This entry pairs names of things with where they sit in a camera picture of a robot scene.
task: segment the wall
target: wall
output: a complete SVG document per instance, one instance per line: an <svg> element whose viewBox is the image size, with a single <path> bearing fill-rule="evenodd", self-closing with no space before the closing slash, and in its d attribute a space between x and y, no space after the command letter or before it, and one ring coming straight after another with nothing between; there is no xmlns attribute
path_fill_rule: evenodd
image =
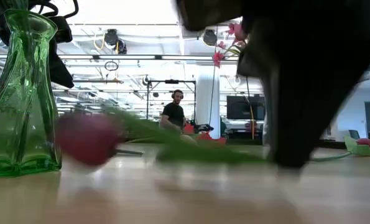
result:
<svg viewBox="0 0 370 224"><path fill-rule="evenodd" d="M360 86L349 96L333 120L332 139L343 141L341 132L349 129L357 130L361 138L367 137L365 102L370 102L370 88Z"/></svg>

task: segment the wooden table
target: wooden table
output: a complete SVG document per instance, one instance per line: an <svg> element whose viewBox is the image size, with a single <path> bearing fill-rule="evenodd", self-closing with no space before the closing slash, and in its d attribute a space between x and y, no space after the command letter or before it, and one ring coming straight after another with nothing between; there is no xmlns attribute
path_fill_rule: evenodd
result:
<svg viewBox="0 0 370 224"><path fill-rule="evenodd" d="M139 157L90 174L64 165L0 179L0 223L370 224L370 157L309 164L300 179L269 167L174 169Z"/></svg>

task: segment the red object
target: red object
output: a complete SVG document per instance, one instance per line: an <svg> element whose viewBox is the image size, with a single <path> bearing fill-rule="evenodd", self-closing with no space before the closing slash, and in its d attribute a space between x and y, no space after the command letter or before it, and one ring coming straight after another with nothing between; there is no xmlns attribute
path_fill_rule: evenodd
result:
<svg viewBox="0 0 370 224"><path fill-rule="evenodd" d="M358 139L356 142L360 145L367 145L370 147L370 139L368 138Z"/></svg>
<svg viewBox="0 0 370 224"><path fill-rule="evenodd" d="M224 59L224 54L221 52L215 52L213 56L214 65L218 68L221 67L221 61Z"/></svg>
<svg viewBox="0 0 370 224"><path fill-rule="evenodd" d="M215 141L219 144L226 144L226 139L225 138L219 138L219 139L213 139L211 138L210 134L208 132L205 132L205 133L201 133L198 137L197 137L197 140L198 141Z"/></svg>
<svg viewBox="0 0 370 224"><path fill-rule="evenodd" d="M194 132L195 132L194 127L191 124L186 123L185 127L183 128L183 133L184 134L193 134Z"/></svg>
<svg viewBox="0 0 370 224"><path fill-rule="evenodd" d="M103 114L66 114L59 117L56 143L73 159L87 166L105 164L124 142L118 125Z"/></svg>

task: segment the television screen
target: television screen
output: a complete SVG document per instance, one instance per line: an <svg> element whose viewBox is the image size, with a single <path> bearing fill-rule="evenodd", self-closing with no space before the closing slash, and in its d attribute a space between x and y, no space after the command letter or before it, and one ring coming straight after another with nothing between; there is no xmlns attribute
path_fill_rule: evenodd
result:
<svg viewBox="0 0 370 224"><path fill-rule="evenodd" d="M251 105L254 119L263 121L265 118L265 98L250 96L248 101L245 96L227 96L226 115L228 119L251 119Z"/></svg>

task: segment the vase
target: vase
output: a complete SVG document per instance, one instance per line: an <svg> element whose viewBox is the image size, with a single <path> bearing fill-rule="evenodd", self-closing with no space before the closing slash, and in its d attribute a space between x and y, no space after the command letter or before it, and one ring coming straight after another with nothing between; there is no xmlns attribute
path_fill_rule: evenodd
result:
<svg viewBox="0 0 370 224"><path fill-rule="evenodd" d="M5 12L11 30L0 78L0 176L59 170L57 108L49 76L49 42L57 26L26 10Z"/></svg>

